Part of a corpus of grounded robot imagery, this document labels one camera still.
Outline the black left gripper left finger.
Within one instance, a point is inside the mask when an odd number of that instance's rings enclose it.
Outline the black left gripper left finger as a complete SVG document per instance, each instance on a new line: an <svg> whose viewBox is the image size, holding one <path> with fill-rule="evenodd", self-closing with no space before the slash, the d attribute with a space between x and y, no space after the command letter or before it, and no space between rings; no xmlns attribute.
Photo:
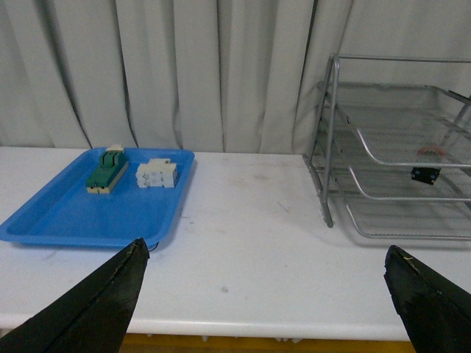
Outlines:
<svg viewBox="0 0 471 353"><path fill-rule="evenodd" d="M2 352L118 352L149 250L134 240L55 302L1 338Z"/></svg>

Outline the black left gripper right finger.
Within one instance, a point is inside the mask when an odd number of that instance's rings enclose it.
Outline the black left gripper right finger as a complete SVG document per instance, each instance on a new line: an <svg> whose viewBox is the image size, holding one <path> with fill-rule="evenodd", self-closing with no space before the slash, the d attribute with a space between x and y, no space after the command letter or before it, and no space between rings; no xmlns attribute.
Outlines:
<svg viewBox="0 0 471 353"><path fill-rule="evenodd" d="M470 351L470 294L398 246L384 279L416 352Z"/></svg>

